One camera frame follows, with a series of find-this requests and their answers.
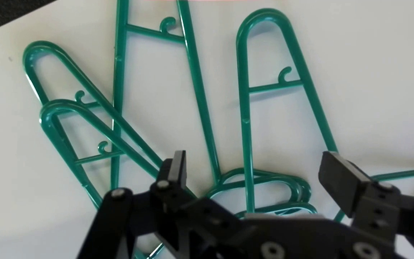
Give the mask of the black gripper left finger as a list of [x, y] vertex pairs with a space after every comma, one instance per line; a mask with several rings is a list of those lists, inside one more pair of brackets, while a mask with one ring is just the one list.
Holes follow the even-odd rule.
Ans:
[[189, 193], [187, 183], [187, 153], [176, 151], [173, 158], [163, 163], [157, 181], [151, 187], [151, 193], [158, 199], [171, 199], [176, 202], [186, 200]]

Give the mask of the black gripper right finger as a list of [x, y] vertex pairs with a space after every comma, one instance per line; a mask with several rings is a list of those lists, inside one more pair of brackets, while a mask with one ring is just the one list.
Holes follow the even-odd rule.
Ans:
[[335, 151], [325, 151], [318, 179], [345, 216], [355, 223], [373, 219], [373, 196], [378, 187], [358, 166]]

